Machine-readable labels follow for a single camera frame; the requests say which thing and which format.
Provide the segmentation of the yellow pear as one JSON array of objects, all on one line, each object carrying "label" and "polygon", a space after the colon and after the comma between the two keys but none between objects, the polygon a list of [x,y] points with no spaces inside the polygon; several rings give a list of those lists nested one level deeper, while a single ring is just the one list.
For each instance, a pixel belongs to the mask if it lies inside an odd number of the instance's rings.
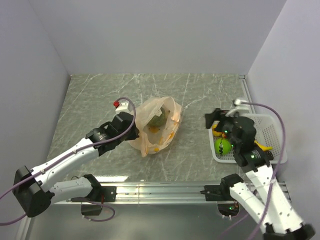
[{"label": "yellow pear", "polygon": [[212,134],[213,134],[213,136],[214,136],[214,137],[217,137],[217,138],[225,138],[226,135],[225,135],[224,132],[216,131],[217,126],[218,126],[218,124],[214,124],[214,125],[212,126],[212,128],[211,128],[211,129],[212,129]]}]

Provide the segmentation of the yellow banana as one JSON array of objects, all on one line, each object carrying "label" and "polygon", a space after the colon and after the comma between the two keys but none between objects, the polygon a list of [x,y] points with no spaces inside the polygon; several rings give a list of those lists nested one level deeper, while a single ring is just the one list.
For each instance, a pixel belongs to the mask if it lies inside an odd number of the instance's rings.
[{"label": "yellow banana", "polygon": [[266,152],[266,151],[271,151],[271,150],[273,149],[272,146],[262,145],[262,144],[260,144],[257,140],[255,140],[254,143],[255,143],[260,149],[262,149],[264,152]]}]

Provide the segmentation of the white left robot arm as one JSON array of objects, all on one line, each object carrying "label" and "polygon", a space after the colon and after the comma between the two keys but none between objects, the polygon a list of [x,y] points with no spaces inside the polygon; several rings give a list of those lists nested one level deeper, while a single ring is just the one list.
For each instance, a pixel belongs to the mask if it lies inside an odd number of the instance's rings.
[{"label": "white left robot arm", "polygon": [[32,169],[26,166],[19,168],[15,173],[12,193],[29,218],[40,215],[51,204],[67,199],[99,202],[105,193],[92,174],[69,181],[62,181],[62,177],[138,136],[135,116],[122,111],[112,121],[92,129],[75,146],[54,159]]}]

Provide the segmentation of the bright green apple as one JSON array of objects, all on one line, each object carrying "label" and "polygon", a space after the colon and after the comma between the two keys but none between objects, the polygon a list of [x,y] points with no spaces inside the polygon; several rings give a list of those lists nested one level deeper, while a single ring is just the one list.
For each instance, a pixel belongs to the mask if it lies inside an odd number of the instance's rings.
[{"label": "bright green apple", "polygon": [[227,155],[232,149],[230,142],[225,138],[218,138],[214,142],[215,153],[221,156]]}]

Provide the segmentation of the orange translucent plastic bag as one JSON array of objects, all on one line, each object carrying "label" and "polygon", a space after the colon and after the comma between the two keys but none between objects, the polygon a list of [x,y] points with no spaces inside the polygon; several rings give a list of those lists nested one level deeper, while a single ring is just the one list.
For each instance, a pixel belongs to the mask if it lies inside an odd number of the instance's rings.
[{"label": "orange translucent plastic bag", "polygon": [[[160,108],[166,112],[166,123],[160,127],[151,127],[148,122],[153,116],[161,114]],[[139,150],[142,157],[154,155],[165,149],[174,139],[182,122],[182,106],[173,97],[151,97],[136,108],[135,125],[139,137],[130,140],[129,144]]]}]

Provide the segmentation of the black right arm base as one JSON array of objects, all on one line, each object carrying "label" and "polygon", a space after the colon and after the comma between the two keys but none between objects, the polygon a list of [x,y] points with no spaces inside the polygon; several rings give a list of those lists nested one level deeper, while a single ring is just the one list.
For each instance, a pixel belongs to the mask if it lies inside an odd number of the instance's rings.
[{"label": "black right arm base", "polygon": [[200,191],[206,202],[216,202],[217,211],[223,218],[235,218],[241,212],[240,204],[219,184],[205,185]]}]

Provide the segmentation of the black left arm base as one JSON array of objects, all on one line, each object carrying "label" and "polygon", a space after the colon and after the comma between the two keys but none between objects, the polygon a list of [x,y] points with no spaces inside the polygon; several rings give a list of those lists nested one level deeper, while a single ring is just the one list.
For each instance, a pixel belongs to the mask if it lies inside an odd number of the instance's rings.
[{"label": "black left arm base", "polygon": [[80,203],[80,212],[84,219],[92,222],[106,222],[111,220],[116,211],[107,203],[113,203],[116,200],[116,186],[102,186],[100,190],[93,190],[87,197],[74,197],[72,203]]}]

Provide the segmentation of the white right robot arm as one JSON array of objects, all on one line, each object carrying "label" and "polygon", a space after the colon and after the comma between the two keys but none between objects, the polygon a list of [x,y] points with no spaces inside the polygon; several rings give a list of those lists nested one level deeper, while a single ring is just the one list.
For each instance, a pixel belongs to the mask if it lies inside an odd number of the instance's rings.
[{"label": "white right robot arm", "polygon": [[238,113],[239,109],[216,108],[206,113],[205,127],[210,129],[218,122],[216,131],[225,134],[232,147],[235,162],[243,170],[258,195],[254,195],[237,174],[222,178],[220,194],[226,200],[240,203],[255,220],[257,226],[249,235],[253,239],[258,231],[265,240],[310,240],[316,231],[305,223],[292,207],[281,189],[270,158],[256,142],[255,122]]}]

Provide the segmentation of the white perforated plastic basket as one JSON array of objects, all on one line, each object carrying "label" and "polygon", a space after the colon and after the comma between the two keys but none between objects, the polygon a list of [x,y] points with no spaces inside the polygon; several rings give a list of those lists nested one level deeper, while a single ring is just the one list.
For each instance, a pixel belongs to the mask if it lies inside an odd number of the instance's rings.
[{"label": "white perforated plastic basket", "polygon": [[[247,113],[243,116],[254,121],[255,139],[264,146],[272,147],[270,151],[274,159],[270,163],[277,164],[280,159],[283,140],[282,128],[278,125],[278,122],[267,114]],[[208,130],[208,135],[213,159],[218,163],[235,164],[236,161],[231,151],[226,155],[216,154],[214,143],[220,137],[213,136],[212,129]]]}]

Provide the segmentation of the dark brown round fruit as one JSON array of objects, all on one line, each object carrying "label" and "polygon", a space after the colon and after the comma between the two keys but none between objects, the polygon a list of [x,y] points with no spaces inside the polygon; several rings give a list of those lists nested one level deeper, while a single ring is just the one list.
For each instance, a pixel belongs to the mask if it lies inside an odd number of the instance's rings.
[{"label": "dark brown round fruit", "polygon": [[270,150],[267,150],[264,152],[266,158],[269,160],[269,161],[273,161],[274,160],[274,156],[272,154],[272,152]]}]

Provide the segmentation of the green round fruit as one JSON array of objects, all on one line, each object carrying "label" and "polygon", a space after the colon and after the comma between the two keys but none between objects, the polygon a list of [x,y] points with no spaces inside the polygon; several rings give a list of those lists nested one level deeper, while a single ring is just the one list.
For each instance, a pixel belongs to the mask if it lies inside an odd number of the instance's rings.
[{"label": "green round fruit", "polygon": [[161,114],[159,116],[154,115],[152,119],[148,122],[148,125],[150,127],[161,127],[166,123],[167,121],[166,110],[163,107],[161,107],[160,111],[161,111]]}]

